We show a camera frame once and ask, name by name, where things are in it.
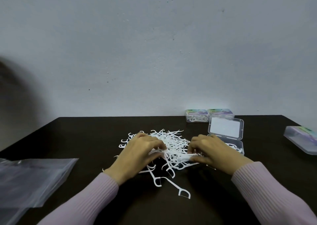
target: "pink sleeve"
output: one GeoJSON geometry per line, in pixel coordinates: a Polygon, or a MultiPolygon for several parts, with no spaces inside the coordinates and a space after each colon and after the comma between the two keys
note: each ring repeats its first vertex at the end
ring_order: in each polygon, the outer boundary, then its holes
{"type": "Polygon", "coordinates": [[[118,184],[105,173],[100,173],[84,190],[43,218],[38,225],[93,224],[99,212],[118,192],[118,184]]]}
{"type": "Polygon", "coordinates": [[[317,224],[309,206],[279,184],[262,163],[244,165],[231,180],[261,224],[317,224]]]}

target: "open box lid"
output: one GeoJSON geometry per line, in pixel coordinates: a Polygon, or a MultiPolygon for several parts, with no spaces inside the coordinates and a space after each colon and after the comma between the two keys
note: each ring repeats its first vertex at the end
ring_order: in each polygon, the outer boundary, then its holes
{"type": "Polygon", "coordinates": [[[208,132],[217,136],[241,140],[243,126],[242,119],[212,115],[209,120],[208,132]]]}

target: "dark brown table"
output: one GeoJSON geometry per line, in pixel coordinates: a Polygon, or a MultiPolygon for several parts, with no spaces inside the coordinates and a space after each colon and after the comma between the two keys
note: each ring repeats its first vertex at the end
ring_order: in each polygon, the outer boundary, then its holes
{"type": "MultiPolygon", "coordinates": [[[[244,151],[261,161],[288,190],[317,213],[317,157],[305,154],[283,137],[286,126],[298,126],[284,116],[236,116],[244,120],[244,151]]],[[[184,130],[191,139],[208,134],[207,123],[186,123],[185,117],[61,117],[0,152],[10,160],[79,158],[67,181],[43,207],[29,209],[18,224],[36,224],[86,187],[109,167],[129,132],[184,130]]],[[[191,193],[178,196],[167,181],[155,187],[149,174],[139,174],[120,187],[117,197],[95,224],[258,224],[230,176],[204,165],[176,171],[173,181],[191,193]]]]}

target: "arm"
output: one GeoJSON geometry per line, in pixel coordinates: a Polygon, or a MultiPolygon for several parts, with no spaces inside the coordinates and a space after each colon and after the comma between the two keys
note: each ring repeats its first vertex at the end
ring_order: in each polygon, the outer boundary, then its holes
{"type": "Polygon", "coordinates": [[[205,163],[232,175],[232,182],[261,224],[317,224],[317,218],[298,196],[278,183],[260,162],[253,162],[227,146],[216,135],[193,137],[188,153],[193,162],[205,163]]]}
{"type": "Polygon", "coordinates": [[[317,224],[308,205],[279,184],[262,163],[244,165],[231,180],[261,224],[317,224]]]}
{"type": "Polygon", "coordinates": [[[138,133],[126,145],[116,161],[100,173],[84,190],[43,218],[38,225],[89,225],[117,195],[119,186],[137,175],[147,164],[161,156],[149,152],[166,149],[157,138],[138,133]]]}

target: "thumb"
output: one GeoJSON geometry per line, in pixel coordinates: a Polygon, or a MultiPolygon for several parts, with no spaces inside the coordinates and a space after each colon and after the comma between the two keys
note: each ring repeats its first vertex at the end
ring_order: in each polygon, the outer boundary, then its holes
{"type": "Polygon", "coordinates": [[[189,160],[196,163],[204,163],[204,164],[212,165],[212,160],[210,158],[203,157],[203,156],[192,156],[189,160]]]}
{"type": "Polygon", "coordinates": [[[157,158],[161,158],[163,156],[163,153],[161,152],[154,152],[147,156],[146,162],[149,164],[150,162],[154,161],[157,158]]]}

